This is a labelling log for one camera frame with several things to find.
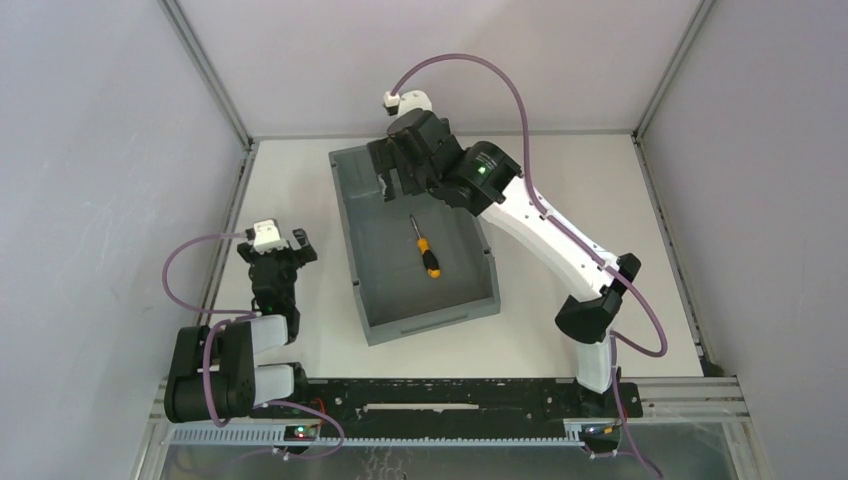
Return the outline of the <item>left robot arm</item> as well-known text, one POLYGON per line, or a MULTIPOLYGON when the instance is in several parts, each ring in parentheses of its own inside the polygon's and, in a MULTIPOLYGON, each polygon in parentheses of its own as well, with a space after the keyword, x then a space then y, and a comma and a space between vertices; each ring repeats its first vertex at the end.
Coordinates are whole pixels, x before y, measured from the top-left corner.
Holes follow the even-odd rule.
POLYGON ((223 320, 213 326, 179 330, 164 395, 169 421, 222 427, 257 407, 303 396, 306 373, 299 363, 257 362, 258 354, 289 345, 300 333, 295 283, 299 269, 316 261, 317 253, 304 230, 293 236, 293 243, 285 240, 273 220, 234 234, 237 253, 248 265, 251 304, 223 311, 223 320))

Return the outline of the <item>yellow black screwdriver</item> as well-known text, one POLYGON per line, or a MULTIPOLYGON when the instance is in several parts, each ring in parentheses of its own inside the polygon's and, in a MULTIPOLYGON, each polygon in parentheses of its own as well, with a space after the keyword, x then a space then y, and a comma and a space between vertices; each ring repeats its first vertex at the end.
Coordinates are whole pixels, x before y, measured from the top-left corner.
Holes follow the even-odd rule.
POLYGON ((438 262, 436 255, 433 253, 429 241, 426 237, 423 236, 421 230, 418 226, 418 223, 415 217, 410 214, 409 215, 411 225, 416 234, 417 240, 416 245, 421 254, 422 262, 424 268, 430 278, 436 279, 441 276, 441 267, 438 262))

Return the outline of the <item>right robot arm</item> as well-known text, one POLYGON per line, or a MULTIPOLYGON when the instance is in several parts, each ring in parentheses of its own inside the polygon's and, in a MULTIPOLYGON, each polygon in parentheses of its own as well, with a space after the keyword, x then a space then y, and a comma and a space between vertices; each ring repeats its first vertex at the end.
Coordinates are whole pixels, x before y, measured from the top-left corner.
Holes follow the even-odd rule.
POLYGON ((577 347, 566 403, 584 417, 613 416, 620 374, 611 327, 640 260, 596 246, 527 186, 528 173, 507 152, 485 140, 462 146, 448 120, 429 110, 398 117, 366 151, 385 201, 428 194, 501 229, 548 264, 569 290, 555 324, 577 347))

